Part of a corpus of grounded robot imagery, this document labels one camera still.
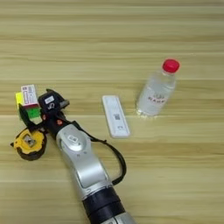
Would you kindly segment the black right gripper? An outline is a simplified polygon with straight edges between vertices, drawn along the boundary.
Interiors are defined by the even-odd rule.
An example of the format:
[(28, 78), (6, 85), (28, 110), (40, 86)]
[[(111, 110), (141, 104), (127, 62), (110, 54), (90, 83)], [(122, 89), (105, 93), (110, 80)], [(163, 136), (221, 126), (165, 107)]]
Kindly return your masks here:
[[(54, 103), (60, 108), (65, 108), (70, 104), (69, 100), (64, 99), (54, 90), (48, 88), (46, 92), (48, 93), (48, 96), (45, 98), (46, 104)], [(42, 122), (36, 124), (30, 120), (24, 106), (18, 104), (18, 110), (22, 121), (30, 132), (43, 128), (45, 132), (51, 134), (53, 138), (56, 138), (58, 133), (70, 124), (62, 111), (46, 113), (43, 110), (40, 110)]]

